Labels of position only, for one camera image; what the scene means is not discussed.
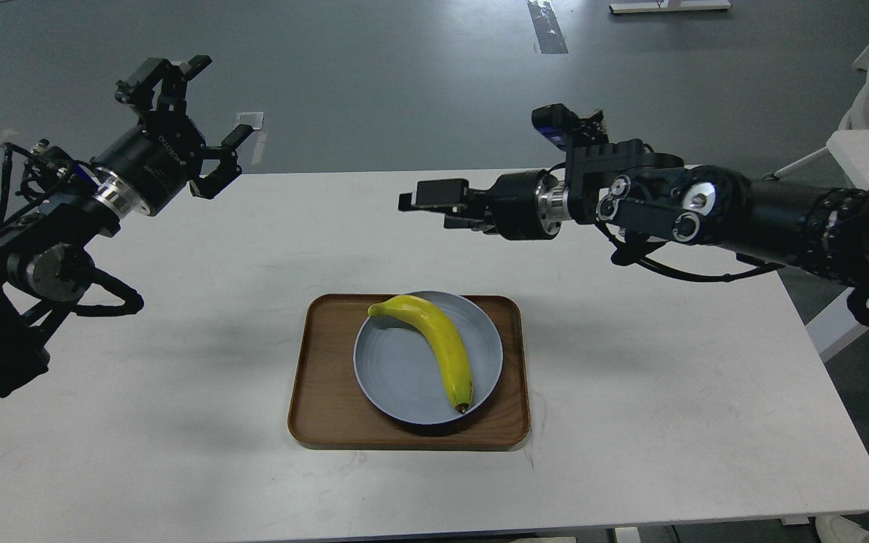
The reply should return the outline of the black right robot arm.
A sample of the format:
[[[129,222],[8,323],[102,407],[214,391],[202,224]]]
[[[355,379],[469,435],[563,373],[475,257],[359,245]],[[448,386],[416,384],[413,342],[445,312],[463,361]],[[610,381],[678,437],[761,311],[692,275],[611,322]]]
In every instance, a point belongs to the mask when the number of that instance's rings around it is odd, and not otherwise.
[[[564,152],[552,169],[500,176],[485,190],[466,179],[417,183],[401,212],[444,215],[447,229],[511,241],[551,240],[566,221],[593,225],[613,262],[679,281],[738,281],[782,267],[851,288],[847,306],[869,327],[869,190],[752,181],[711,165],[686,167],[640,139],[613,143],[603,113],[537,108],[535,130]]]

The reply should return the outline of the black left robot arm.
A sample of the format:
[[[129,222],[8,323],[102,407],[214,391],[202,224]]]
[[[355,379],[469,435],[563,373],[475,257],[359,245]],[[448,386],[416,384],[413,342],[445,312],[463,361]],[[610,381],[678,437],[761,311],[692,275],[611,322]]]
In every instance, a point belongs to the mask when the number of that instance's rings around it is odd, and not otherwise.
[[[115,99],[137,117],[89,161],[41,139],[3,151],[0,194],[0,397],[48,371],[46,344],[68,317],[138,313],[140,293],[97,268],[86,247],[112,237],[131,213],[155,216],[180,193],[213,199],[241,175],[239,124],[217,146],[187,114],[189,82],[213,61],[149,58],[117,83]]]

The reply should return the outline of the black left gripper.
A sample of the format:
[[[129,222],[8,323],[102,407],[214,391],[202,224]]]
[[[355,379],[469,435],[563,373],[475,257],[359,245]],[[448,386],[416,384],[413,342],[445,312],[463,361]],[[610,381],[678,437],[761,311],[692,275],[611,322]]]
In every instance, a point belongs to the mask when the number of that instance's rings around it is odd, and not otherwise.
[[[242,173],[238,148],[254,127],[238,124],[218,146],[206,147],[202,133],[186,114],[189,82],[212,62],[208,55],[195,55],[179,64],[151,57],[127,79],[116,82],[115,100],[131,108],[137,121],[97,155],[93,165],[130,186],[146,216],[159,214],[188,182],[191,195],[211,200]],[[216,166],[199,176],[204,160],[216,161]]]

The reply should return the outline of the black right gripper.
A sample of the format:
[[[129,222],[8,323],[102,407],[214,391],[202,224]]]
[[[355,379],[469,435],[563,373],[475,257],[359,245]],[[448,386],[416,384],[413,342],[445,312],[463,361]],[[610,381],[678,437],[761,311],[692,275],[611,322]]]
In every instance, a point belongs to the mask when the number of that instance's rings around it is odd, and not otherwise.
[[[559,232],[560,223],[551,220],[542,199],[558,185],[558,179],[545,170],[503,174],[486,192],[473,189],[468,179],[431,179],[417,183],[414,192],[401,193],[398,210],[482,213],[445,214],[444,228],[501,236],[510,241],[551,240]]]

